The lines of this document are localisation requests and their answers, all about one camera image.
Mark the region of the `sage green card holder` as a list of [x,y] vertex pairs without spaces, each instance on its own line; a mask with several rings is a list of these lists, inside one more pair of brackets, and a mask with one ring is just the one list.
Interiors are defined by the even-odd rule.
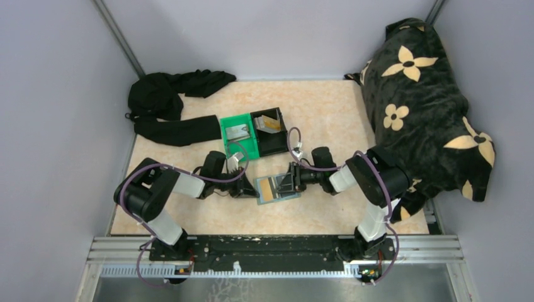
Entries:
[[[258,188],[258,180],[262,179],[262,178],[265,178],[265,177],[271,177],[272,178],[273,187],[274,187],[273,192],[276,194],[276,197],[274,198],[274,200],[272,200],[270,202],[267,202],[267,203],[263,203],[262,202],[260,191],[259,191],[259,188]],[[281,181],[283,180],[284,177],[285,177],[284,174],[277,174],[277,175],[272,175],[272,176],[259,177],[259,178],[255,179],[253,181],[255,189],[259,193],[259,197],[256,199],[257,200],[257,205],[261,206],[261,205],[266,205],[266,204],[270,204],[270,203],[277,203],[277,202],[280,202],[280,201],[286,201],[286,200],[290,200],[290,199],[297,199],[297,198],[301,197],[301,194],[297,193],[297,192],[288,192],[288,193],[279,192],[278,186],[280,185],[280,183],[281,183]]]

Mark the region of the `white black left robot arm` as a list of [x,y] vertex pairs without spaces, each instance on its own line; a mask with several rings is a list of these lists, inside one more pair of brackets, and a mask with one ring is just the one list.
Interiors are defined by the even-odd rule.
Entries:
[[211,151],[202,166],[193,172],[182,171],[146,158],[116,188],[114,202],[126,214],[149,231],[154,241],[151,247],[162,247],[164,253],[153,253],[155,260],[186,260],[191,245],[188,234],[165,206],[171,193],[194,199],[206,199],[216,190],[227,192],[232,198],[257,198],[253,187],[239,161],[241,152],[231,157],[219,151]]

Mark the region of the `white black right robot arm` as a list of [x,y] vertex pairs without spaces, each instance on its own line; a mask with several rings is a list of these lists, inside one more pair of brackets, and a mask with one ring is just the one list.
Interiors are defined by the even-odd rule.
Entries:
[[366,213],[355,228],[354,242],[343,254],[344,259],[371,259],[379,253],[387,233],[387,224],[402,195],[411,186],[407,172],[379,146],[367,153],[357,151],[338,167],[328,147],[312,151],[312,165],[292,162],[275,190],[278,193],[301,193],[309,184],[335,196],[359,186],[368,203]]

